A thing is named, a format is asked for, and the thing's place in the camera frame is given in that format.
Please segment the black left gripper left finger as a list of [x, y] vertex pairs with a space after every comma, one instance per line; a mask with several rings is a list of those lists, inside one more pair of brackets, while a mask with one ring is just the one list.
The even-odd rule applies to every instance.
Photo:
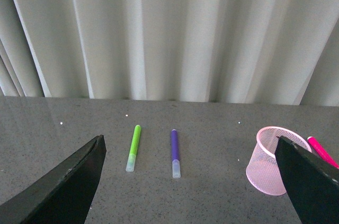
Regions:
[[84, 223], [106, 155], [96, 136], [27, 189], [1, 205], [1, 223]]

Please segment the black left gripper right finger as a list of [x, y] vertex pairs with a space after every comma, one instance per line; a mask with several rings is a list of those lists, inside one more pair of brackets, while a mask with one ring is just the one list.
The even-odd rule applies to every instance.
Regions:
[[338, 168], [285, 136], [275, 158], [283, 185], [302, 223], [338, 223]]

